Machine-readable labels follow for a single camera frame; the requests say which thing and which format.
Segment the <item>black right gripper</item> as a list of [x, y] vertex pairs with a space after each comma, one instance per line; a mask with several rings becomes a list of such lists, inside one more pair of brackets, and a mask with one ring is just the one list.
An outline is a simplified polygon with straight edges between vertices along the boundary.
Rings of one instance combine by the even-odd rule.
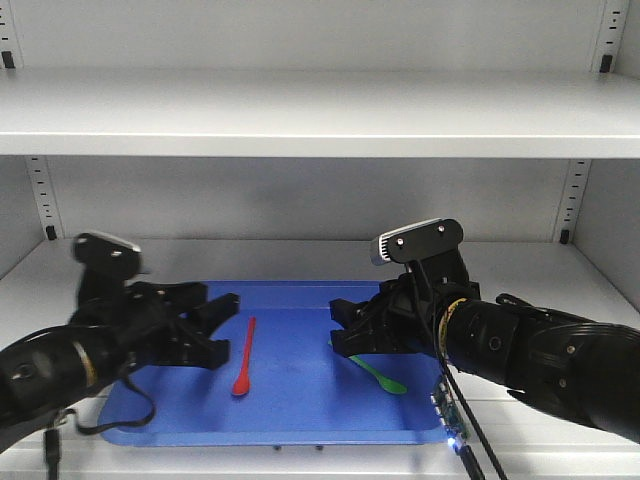
[[331, 318], [343, 329], [332, 330], [335, 353], [435, 355], [439, 318], [461, 298], [478, 299], [479, 284], [469, 274], [459, 250], [412, 261], [407, 272], [380, 285], [369, 300], [329, 302]]

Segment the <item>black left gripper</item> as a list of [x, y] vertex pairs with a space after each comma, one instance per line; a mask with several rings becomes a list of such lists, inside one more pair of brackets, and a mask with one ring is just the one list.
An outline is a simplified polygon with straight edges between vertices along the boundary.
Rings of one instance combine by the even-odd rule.
[[210, 333], [239, 312], [239, 295], [210, 299], [201, 282], [126, 281], [84, 267], [69, 324], [98, 367], [216, 370], [229, 361], [230, 341], [210, 340]]

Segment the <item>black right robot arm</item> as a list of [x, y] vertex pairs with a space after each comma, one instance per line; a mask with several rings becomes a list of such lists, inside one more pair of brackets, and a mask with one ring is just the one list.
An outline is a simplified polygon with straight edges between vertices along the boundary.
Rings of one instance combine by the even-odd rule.
[[537, 411], [639, 440], [638, 330], [508, 294], [485, 302], [458, 250], [406, 268], [368, 301], [331, 301], [336, 353], [423, 353]]

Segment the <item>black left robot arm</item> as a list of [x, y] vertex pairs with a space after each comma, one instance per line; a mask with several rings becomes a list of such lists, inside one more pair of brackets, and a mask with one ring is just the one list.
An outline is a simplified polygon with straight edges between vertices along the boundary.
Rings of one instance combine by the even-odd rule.
[[229, 341], [211, 336], [238, 313], [238, 295], [210, 299], [200, 282], [136, 282], [138, 251], [89, 242], [83, 238], [74, 251], [84, 273], [69, 322], [1, 352], [2, 449], [143, 367], [215, 370], [229, 359]]

